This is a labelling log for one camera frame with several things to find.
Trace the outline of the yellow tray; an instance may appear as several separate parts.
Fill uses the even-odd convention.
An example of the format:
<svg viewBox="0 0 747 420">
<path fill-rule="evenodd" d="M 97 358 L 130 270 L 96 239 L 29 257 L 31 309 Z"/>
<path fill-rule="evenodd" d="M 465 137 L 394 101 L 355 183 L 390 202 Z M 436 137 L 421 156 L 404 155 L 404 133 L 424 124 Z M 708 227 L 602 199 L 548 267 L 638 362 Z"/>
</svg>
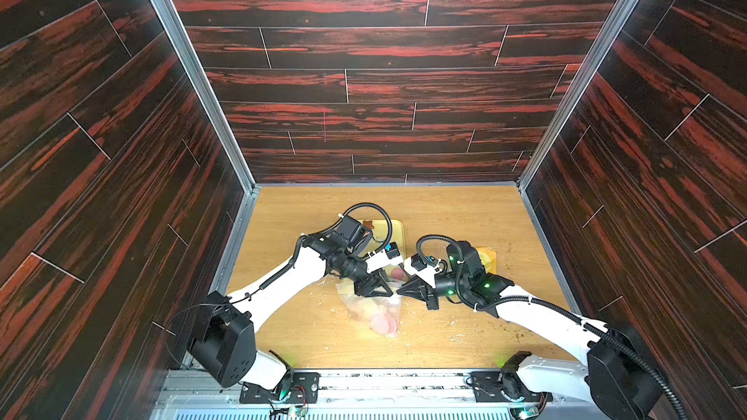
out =
<svg viewBox="0 0 747 420">
<path fill-rule="evenodd" d="M 363 220 L 364 221 L 373 221 L 373 224 L 375 225 L 374 229 L 370 229 L 373 238 L 372 240 L 367 244 L 366 248 L 359 253 L 359 256 L 363 256 L 366 254 L 369 254 L 369 252 L 374 252 L 381 243 L 383 243 L 383 240 L 387 236 L 387 223 L 385 219 L 376 219 L 376 220 Z M 393 233 L 390 239 L 391 243 L 395 243 L 398 247 L 398 249 L 402 252 L 402 254 L 406 254 L 407 252 L 407 241 L 406 241 L 406 235 L 405 235 L 405 228 L 402 222 L 398 220 L 392 221 L 392 227 L 393 227 Z"/>
</svg>

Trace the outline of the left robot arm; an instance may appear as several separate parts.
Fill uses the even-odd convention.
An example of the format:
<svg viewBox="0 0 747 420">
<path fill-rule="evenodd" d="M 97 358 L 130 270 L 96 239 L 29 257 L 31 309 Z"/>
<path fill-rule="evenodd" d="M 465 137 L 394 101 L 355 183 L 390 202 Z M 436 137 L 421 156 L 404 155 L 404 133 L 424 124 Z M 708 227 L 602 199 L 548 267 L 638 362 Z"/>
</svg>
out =
<svg viewBox="0 0 747 420">
<path fill-rule="evenodd" d="M 392 297 L 384 269 L 403 262 L 393 233 L 381 206 L 350 206 L 330 227 L 300 235 L 291 257 L 263 278 L 227 296 L 214 291 L 196 304 L 187 352 L 223 388 L 247 382 L 277 390 L 292 368 L 259 351 L 256 332 L 297 293 L 328 275 L 351 281 L 357 297 Z"/>
</svg>

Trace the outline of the pink round cookie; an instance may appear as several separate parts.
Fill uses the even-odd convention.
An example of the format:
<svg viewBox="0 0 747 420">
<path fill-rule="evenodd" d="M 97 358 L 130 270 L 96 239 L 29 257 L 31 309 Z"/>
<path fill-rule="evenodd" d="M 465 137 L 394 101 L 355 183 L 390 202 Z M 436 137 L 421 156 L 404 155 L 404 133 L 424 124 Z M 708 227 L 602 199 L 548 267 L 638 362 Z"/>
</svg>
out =
<svg viewBox="0 0 747 420">
<path fill-rule="evenodd" d="M 371 329 L 377 334 L 388 336 L 397 332 L 397 321 L 389 314 L 377 314 L 370 322 Z"/>
</svg>

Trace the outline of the clear resealable bag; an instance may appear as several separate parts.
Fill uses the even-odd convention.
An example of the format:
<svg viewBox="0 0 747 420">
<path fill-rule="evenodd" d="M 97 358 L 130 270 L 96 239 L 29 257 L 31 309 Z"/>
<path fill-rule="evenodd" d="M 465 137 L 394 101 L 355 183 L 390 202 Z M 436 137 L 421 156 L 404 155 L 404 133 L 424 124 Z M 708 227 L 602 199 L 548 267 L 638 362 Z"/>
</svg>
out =
<svg viewBox="0 0 747 420">
<path fill-rule="evenodd" d="M 478 247 L 480 262 L 487 273 L 498 274 L 497 252 L 489 247 Z"/>
<path fill-rule="evenodd" d="M 344 279 L 342 283 L 338 284 L 337 291 L 348 314 L 355 321 L 365 325 L 374 332 L 370 326 L 371 319 L 377 314 L 389 314 L 397 321 L 398 332 L 402 301 L 399 295 L 393 294 L 390 297 L 360 297 L 354 293 L 353 283 L 349 279 Z"/>
</svg>

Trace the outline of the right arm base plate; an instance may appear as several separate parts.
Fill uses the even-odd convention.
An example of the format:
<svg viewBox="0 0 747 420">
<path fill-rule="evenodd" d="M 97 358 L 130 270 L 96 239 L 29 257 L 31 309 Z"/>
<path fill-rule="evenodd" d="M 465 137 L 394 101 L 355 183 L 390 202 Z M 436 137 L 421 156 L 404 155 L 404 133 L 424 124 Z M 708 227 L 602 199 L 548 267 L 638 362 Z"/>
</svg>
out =
<svg viewBox="0 0 747 420">
<path fill-rule="evenodd" d="M 554 399 L 550 393 L 529 391 L 515 373 L 472 371 L 464 382 L 478 403 L 546 404 Z"/>
</svg>

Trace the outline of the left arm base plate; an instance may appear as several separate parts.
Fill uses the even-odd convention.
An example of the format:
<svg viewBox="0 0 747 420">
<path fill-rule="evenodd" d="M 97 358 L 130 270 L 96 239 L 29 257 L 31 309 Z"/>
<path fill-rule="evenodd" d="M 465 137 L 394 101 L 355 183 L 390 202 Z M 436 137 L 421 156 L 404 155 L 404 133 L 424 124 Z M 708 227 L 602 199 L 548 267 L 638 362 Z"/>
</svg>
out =
<svg viewBox="0 0 747 420">
<path fill-rule="evenodd" d="M 268 390 L 249 382 L 241 383 L 241 404 L 315 404 L 319 394 L 320 373 L 294 371 L 286 374 L 276 387 Z"/>
</svg>

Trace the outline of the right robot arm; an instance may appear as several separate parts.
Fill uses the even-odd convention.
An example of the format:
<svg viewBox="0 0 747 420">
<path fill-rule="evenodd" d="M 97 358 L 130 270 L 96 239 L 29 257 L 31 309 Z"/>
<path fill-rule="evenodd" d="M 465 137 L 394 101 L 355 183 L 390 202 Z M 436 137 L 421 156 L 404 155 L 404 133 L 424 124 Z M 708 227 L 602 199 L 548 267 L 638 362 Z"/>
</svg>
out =
<svg viewBox="0 0 747 420">
<path fill-rule="evenodd" d="M 610 419 L 646 419 L 665 398 L 679 419 L 688 418 L 684 403 L 670 385 L 652 351 L 631 326 L 608 323 L 539 299 L 512 280 L 490 273 L 467 241 L 445 235 L 420 237 L 447 245 L 437 260 L 417 250 L 404 259 L 409 281 L 399 295 L 435 309 L 439 299 L 457 299 L 474 313 L 486 313 L 519 325 L 572 356 L 564 362 L 516 354 L 506 369 L 531 393 L 551 393 L 594 404 Z"/>
</svg>

